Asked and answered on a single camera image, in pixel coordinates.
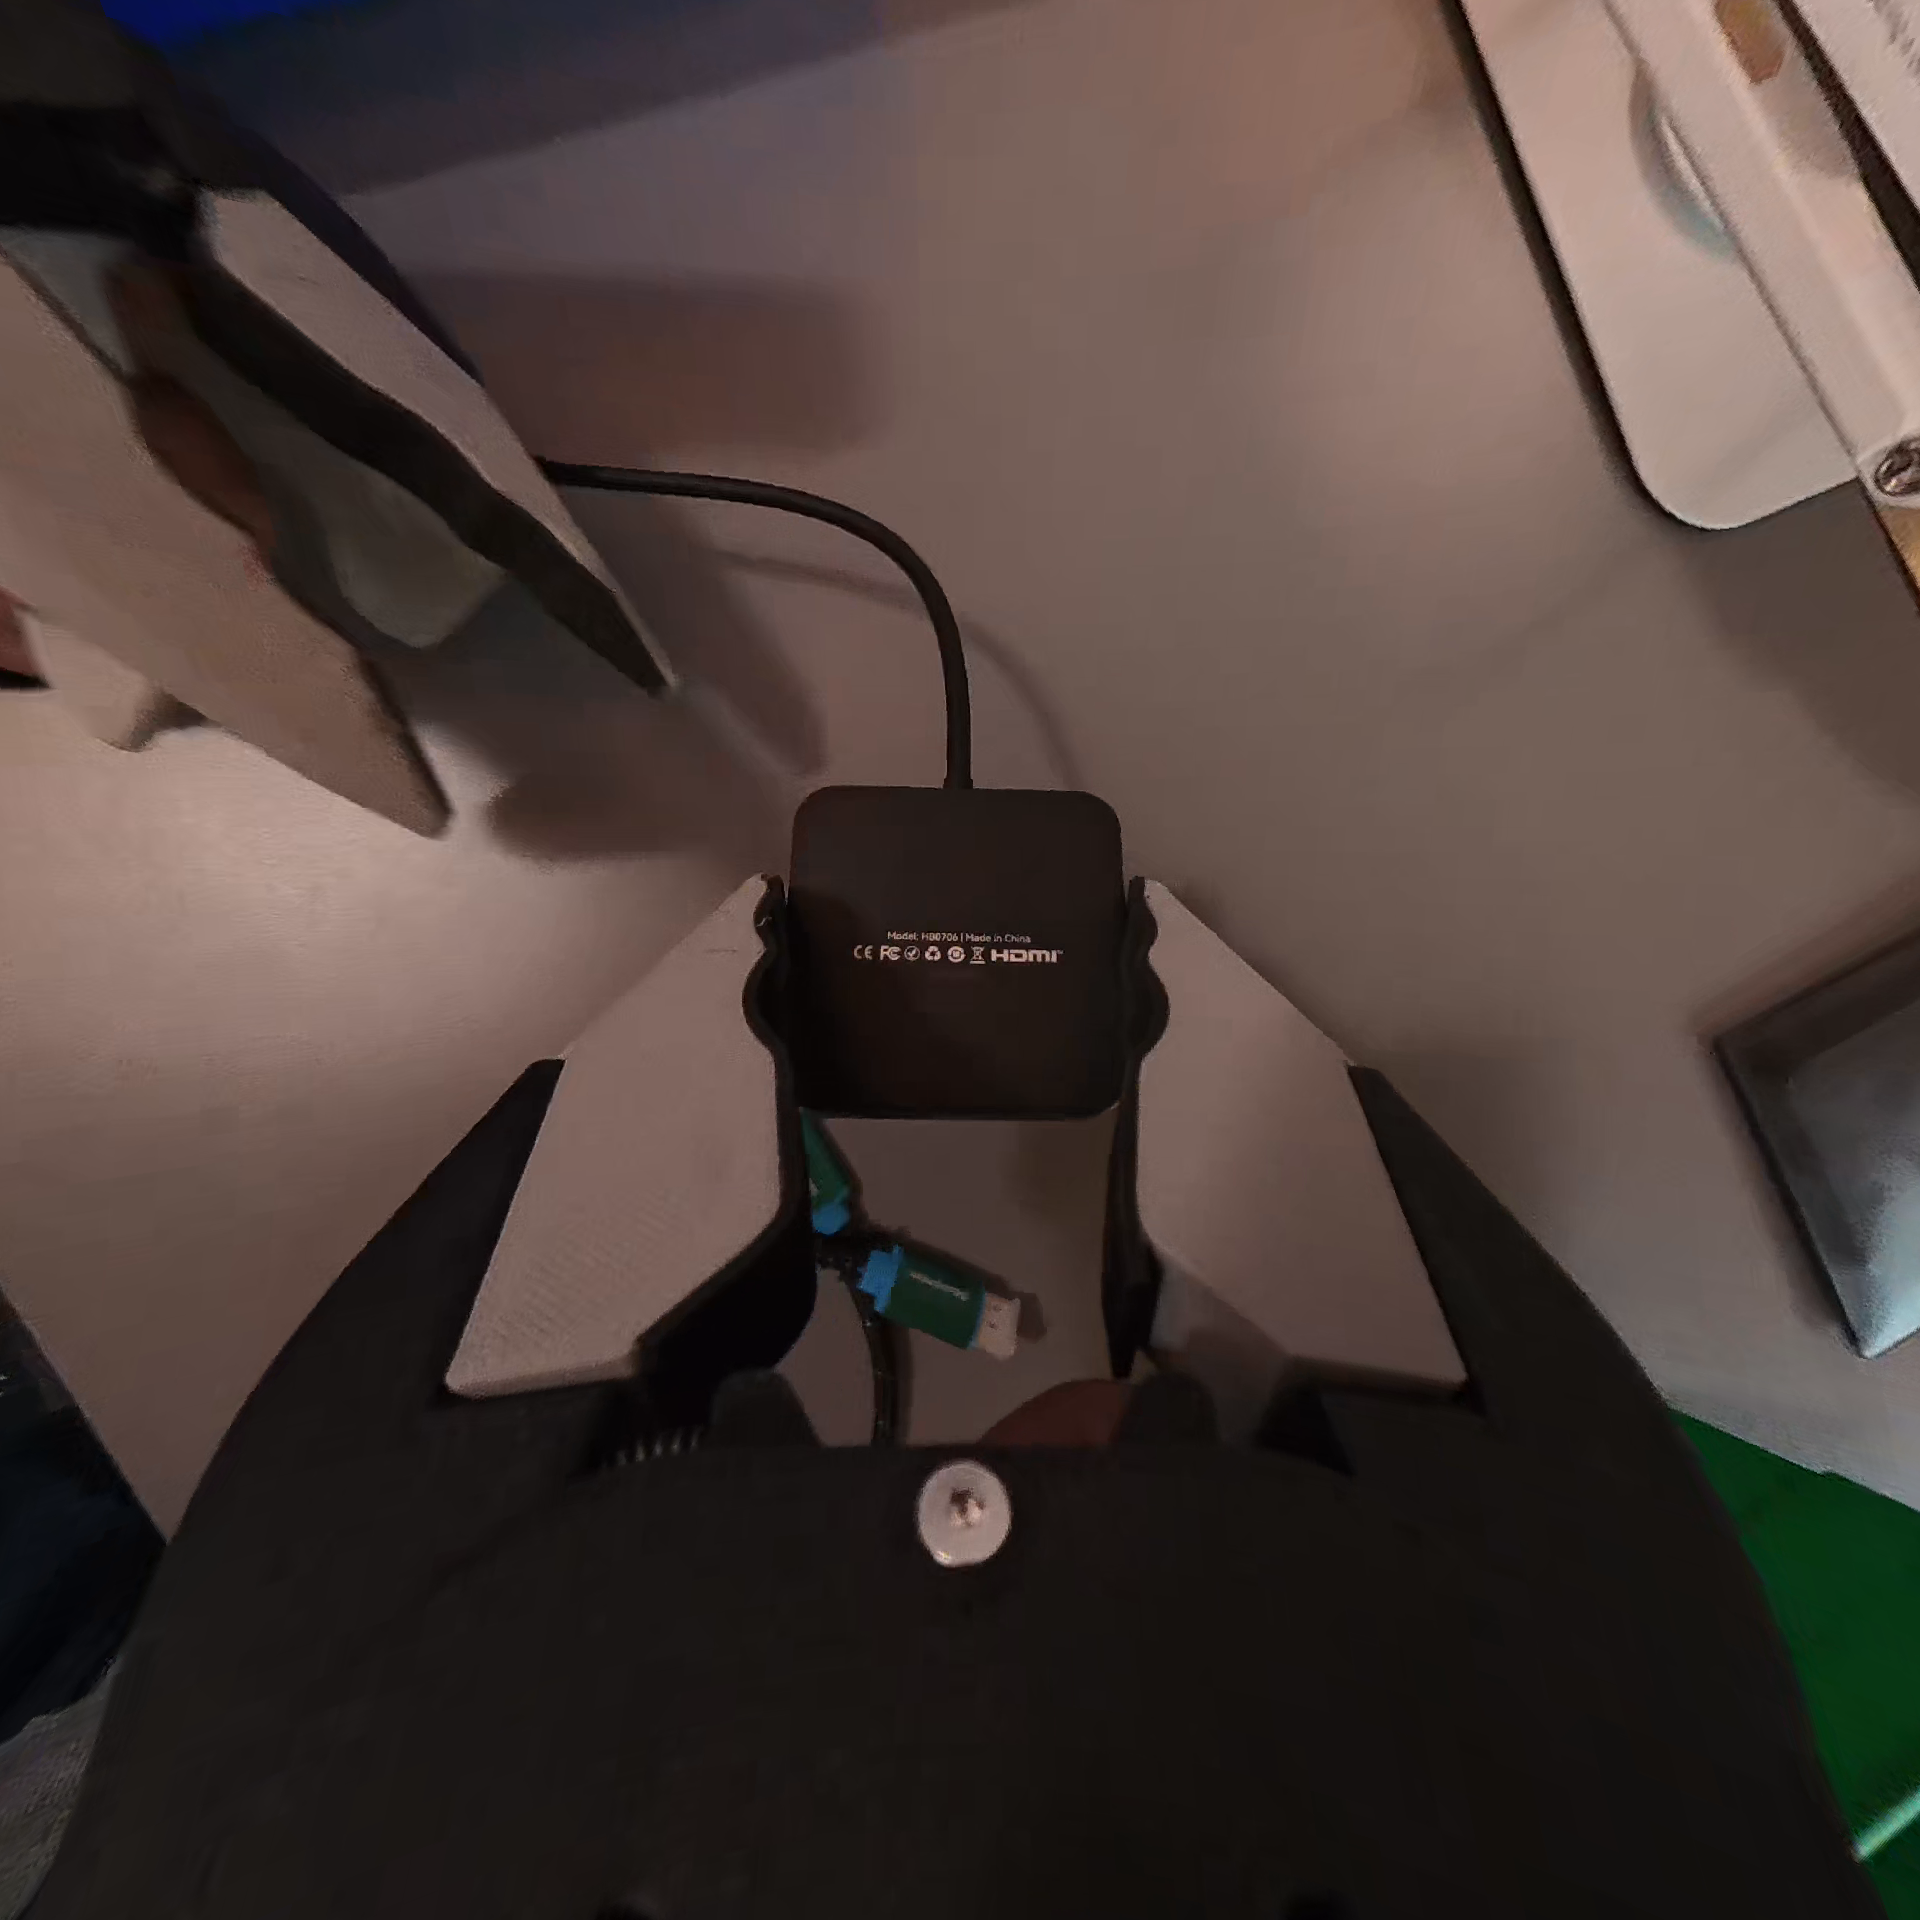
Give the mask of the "braided usb cable green plugs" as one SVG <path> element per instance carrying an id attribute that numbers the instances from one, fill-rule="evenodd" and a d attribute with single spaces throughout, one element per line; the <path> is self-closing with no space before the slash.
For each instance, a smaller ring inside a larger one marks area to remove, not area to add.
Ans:
<path id="1" fill-rule="evenodd" d="M 907 1338 L 1010 1360 L 1045 1338 L 1045 1307 L 1034 1292 L 1016 1292 L 958 1256 L 886 1229 L 814 1111 L 800 1113 L 800 1143 L 813 1263 L 848 1301 L 869 1364 L 872 1415 L 857 1442 L 893 1447 L 906 1441 L 911 1415 Z"/>

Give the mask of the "green plastic bin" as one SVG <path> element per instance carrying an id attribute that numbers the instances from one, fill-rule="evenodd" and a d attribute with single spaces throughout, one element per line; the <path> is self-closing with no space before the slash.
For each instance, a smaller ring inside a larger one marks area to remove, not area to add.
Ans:
<path id="1" fill-rule="evenodd" d="M 1918 1516 L 1679 1419 L 1783 1629 L 1816 1746 L 1886 1913 L 1918 1915 Z"/>

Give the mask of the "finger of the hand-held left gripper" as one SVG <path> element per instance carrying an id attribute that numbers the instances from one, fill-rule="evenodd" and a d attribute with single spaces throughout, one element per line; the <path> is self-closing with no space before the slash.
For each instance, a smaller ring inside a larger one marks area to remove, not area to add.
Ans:
<path id="1" fill-rule="evenodd" d="M 682 683 L 479 377 L 274 197 L 197 199 L 197 332 L 616 673 Z"/>
<path id="2" fill-rule="evenodd" d="M 214 349 L 128 242 L 5 234 L 5 600 L 137 753 L 181 712 L 421 837 L 451 808 L 368 640 L 454 628 L 451 538 Z"/>

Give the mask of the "printed instruction sheet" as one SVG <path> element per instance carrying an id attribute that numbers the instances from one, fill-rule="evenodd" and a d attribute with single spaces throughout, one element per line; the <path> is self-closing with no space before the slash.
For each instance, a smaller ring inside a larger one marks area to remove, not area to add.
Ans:
<path id="1" fill-rule="evenodd" d="M 1918 2 L 1798 2 L 1841 91 L 1918 202 Z"/>

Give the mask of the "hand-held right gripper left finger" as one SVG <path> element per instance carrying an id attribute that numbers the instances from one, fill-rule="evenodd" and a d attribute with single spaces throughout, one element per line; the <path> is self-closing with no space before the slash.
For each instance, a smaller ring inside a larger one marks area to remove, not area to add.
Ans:
<path id="1" fill-rule="evenodd" d="M 451 1394 L 616 1380 L 805 1225 L 798 1099 L 759 1007 L 783 906 L 777 877 L 742 883 L 568 1048 Z"/>

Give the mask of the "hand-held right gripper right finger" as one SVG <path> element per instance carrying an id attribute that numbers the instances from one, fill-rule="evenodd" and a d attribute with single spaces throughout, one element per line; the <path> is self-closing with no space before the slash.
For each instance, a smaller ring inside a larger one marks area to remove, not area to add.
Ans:
<path id="1" fill-rule="evenodd" d="M 1102 1243 L 1117 1379 L 1202 1391 L 1231 1442 L 1310 1393 L 1467 1383 L 1350 1057 L 1166 884 L 1134 881 Z"/>

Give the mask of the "silver foil pouch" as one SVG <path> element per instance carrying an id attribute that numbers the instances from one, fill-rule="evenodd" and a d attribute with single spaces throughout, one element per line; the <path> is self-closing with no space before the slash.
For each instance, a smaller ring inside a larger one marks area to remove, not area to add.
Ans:
<path id="1" fill-rule="evenodd" d="M 1731 1024 L 1712 1057 L 1855 1352 L 1917 1339 L 1917 932 Z"/>

